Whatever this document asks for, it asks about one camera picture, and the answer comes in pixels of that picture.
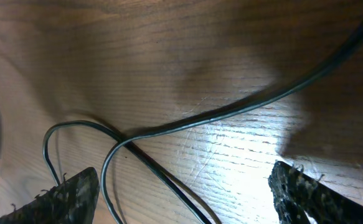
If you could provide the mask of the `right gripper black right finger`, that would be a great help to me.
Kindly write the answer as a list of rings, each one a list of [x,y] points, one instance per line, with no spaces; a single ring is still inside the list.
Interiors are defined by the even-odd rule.
[[[363,223],[363,206],[283,161],[274,164],[268,185],[280,223]]]

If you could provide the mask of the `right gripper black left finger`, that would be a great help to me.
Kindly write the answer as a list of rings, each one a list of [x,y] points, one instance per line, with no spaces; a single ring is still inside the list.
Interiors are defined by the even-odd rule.
[[[0,224],[92,224],[99,193],[98,174],[88,167],[0,217]]]

